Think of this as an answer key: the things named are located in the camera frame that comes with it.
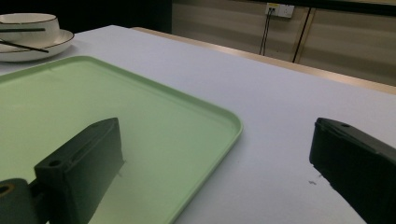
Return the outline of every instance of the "wall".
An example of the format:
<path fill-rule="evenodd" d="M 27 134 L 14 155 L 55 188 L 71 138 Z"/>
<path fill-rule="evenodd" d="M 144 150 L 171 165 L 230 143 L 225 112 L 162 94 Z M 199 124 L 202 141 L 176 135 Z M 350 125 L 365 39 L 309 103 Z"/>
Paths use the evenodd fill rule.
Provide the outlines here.
<path fill-rule="evenodd" d="M 259 53 L 265 3 L 174 0 L 172 33 Z M 270 21 L 265 56 L 291 62 L 307 8 Z M 317 9 L 297 63 L 396 86 L 396 18 Z"/>

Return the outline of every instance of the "white plate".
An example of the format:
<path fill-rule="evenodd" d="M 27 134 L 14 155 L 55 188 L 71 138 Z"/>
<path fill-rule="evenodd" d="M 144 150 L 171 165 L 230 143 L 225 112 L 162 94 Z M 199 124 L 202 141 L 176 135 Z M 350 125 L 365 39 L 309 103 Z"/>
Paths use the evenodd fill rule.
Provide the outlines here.
<path fill-rule="evenodd" d="M 26 62 L 38 59 L 44 59 L 59 54 L 70 47 L 74 34 L 70 31 L 61 30 L 56 40 L 43 49 L 49 53 L 36 50 L 20 49 L 16 47 L 0 44 L 0 61 L 1 62 Z"/>

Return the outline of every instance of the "white bowl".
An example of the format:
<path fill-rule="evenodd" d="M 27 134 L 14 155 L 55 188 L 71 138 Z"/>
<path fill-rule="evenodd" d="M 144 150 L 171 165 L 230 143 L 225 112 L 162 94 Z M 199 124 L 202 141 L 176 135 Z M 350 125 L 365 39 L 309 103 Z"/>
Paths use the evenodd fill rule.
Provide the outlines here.
<path fill-rule="evenodd" d="M 44 28 L 45 31 L 0 33 L 0 39 L 33 48 L 44 48 L 59 36 L 58 18 L 42 13 L 0 15 L 0 30 Z"/>
<path fill-rule="evenodd" d="M 0 62 L 27 62 L 48 58 L 68 49 L 73 38 L 73 33 L 61 30 L 55 41 L 43 48 L 49 53 L 0 45 Z"/>

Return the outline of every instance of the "stacked dishes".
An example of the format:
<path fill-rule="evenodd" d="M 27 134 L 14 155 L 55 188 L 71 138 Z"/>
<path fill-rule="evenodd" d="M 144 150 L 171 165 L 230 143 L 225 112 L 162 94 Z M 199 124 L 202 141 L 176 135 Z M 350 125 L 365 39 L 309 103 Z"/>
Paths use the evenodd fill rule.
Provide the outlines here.
<path fill-rule="evenodd" d="M 58 18 L 42 13 L 0 15 L 0 61 L 25 62 L 59 54 L 74 34 L 60 29 Z"/>

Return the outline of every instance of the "green tray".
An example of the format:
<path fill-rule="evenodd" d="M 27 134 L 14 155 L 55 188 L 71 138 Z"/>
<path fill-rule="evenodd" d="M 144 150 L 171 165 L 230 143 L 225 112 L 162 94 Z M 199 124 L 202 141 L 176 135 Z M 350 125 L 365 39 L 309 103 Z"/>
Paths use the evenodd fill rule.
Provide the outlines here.
<path fill-rule="evenodd" d="M 120 121 L 120 170 L 90 223 L 171 223 L 242 132 L 238 117 L 137 74 L 76 56 L 0 76 L 0 180 L 102 119 Z"/>

